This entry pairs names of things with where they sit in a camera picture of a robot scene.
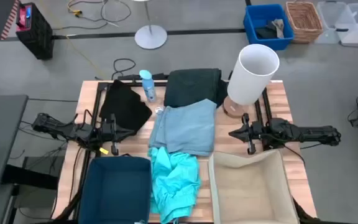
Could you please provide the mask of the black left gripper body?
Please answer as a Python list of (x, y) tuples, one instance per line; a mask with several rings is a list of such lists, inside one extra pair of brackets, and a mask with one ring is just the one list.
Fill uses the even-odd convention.
[(112, 142), (111, 152), (114, 156), (119, 155), (119, 150), (116, 146), (116, 117), (115, 114), (110, 114), (110, 118), (101, 122), (100, 133), (102, 142)]

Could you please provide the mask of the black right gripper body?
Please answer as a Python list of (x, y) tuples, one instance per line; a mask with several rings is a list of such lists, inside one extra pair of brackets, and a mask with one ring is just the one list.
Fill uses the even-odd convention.
[(245, 133), (245, 142), (248, 142), (249, 144), (249, 148), (247, 149), (248, 155), (253, 155), (256, 153), (256, 147), (253, 143), (253, 140), (259, 140), (262, 142), (263, 151), (270, 150), (270, 146), (268, 145), (267, 131), (263, 126), (263, 123), (260, 121), (254, 121), (250, 124), (249, 120), (249, 114), (244, 113), (242, 115), (242, 123), (243, 132)]

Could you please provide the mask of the black garment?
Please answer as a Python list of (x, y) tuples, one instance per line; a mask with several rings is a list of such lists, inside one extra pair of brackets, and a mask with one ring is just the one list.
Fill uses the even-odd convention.
[(111, 121), (112, 114), (118, 126), (136, 134), (151, 117), (152, 112), (131, 87), (115, 80), (106, 92), (99, 117)]

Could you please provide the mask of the light grey-blue garment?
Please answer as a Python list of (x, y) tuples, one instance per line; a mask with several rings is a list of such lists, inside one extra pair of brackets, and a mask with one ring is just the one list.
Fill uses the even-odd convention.
[(214, 151), (215, 117), (216, 103), (208, 99), (178, 108), (166, 106), (157, 112), (149, 147), (209, 156)]

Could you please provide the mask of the dark green garment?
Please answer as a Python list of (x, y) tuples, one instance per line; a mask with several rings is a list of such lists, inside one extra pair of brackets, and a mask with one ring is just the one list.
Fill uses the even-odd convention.
[(218, 108), (227, 97), (227, 83), (218, 68), (196, 68), (172, 71), (167, 80), (164, 106), (188, 106), (208, 99)]

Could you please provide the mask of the turquoise drawstring shorts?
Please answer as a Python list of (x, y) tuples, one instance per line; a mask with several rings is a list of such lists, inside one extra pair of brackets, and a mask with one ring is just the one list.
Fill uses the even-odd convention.
[(189, 217), (201, 187), (197, 157), (169, 153), (165, 147), (151, 147), (148, 156), (152, 169), (150, 212), (159, 214), (161, 224)]

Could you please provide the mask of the white shade wooden base lamp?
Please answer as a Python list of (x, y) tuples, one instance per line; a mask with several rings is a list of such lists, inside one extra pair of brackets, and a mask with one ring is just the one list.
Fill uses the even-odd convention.
[(227, 86), (224, 112), (240, 118), (245, 107), (254, 104), (280, 66), (277, 53), (261, 44), (245, 46), (237, 57)]

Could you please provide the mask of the beige fabric bin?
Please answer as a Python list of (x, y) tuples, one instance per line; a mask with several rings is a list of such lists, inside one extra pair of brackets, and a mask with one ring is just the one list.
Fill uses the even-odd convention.
[(214, 152), (208, 170), (214, 224), (300, 224), (279, 150)]

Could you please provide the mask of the blue spray bottle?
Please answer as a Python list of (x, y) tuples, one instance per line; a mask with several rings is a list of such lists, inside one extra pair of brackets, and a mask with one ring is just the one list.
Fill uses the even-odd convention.
[(148, 102), (155, 102), (155, 85), (154, 80), (152, 78), (152, 74), (148, 70), (140, 70), (139, 76), (142, 80), (142, 87), (145, 91), (145, 95), (147, 97)]

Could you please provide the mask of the navy and white fabric bin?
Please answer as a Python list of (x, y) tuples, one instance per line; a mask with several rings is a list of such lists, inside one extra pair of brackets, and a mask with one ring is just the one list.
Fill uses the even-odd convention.
[(81, 196), (79, 224), (147, 224), (151, 163), (143, 157), (91, 161)]

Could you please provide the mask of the silver round floor stand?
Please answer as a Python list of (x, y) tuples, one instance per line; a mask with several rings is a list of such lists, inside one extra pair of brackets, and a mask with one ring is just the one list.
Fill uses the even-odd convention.
[(146, 49), (146, 50), (153, 50), (153, 49), (160, 48), (166, 43), (168, 34), (163, 27), (152, 24), (150, 13), (149, 13), (149, 7), (148, 7), (148, 2), (150, 0), (134, 0), (134, 1), (144, 3), (146, 18), (148, 22), (146, 26), (141, 27), (135, 33), (134, 40), (136, 44), (142, 49)]

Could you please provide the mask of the black cloth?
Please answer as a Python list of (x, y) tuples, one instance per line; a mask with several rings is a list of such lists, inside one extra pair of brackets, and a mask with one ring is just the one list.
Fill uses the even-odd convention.
[(269, 27), (256, 28), (255, 33), (258, 39), (274, 39), (277, 37), (276, 30)]

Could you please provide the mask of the tan cloth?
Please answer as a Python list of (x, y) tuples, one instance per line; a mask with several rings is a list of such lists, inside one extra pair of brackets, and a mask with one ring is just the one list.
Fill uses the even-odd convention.
[(283, 39), (285, 37), (283, 32), (285, 27), (283, 19), (268, 21), (267, 27), (275, 32), (277, 38)]

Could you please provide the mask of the blue plastic bin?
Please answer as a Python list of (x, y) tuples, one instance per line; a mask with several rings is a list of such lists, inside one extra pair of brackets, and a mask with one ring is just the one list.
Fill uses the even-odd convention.
[[(283, 38), (261, 38), (257, 35), (257, 29), (266, 29), (275, 19), (283, 20)], [(294, 31), (288, 17), (279, 4), (251, 5), (246, 7), (244, 16), (244, 28), (250, 44), (262, 44), (273, 50), (284, 50), (294, 39)]]

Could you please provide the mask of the wicker basket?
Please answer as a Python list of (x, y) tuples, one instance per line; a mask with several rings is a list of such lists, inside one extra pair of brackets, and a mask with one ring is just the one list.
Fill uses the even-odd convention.
[(312, 2), (287, 1), (285, 6), (294, 33), (292, 42), (310, 44), (323, 33), (321, 19)]

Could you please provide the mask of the black crate with red top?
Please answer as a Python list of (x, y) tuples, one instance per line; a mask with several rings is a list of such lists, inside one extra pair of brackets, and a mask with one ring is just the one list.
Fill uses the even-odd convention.
[(16, 36), (33, 53), (38, 60), (53, 57), (53, 30), (37, 6), (21, 3), (16, 10)]

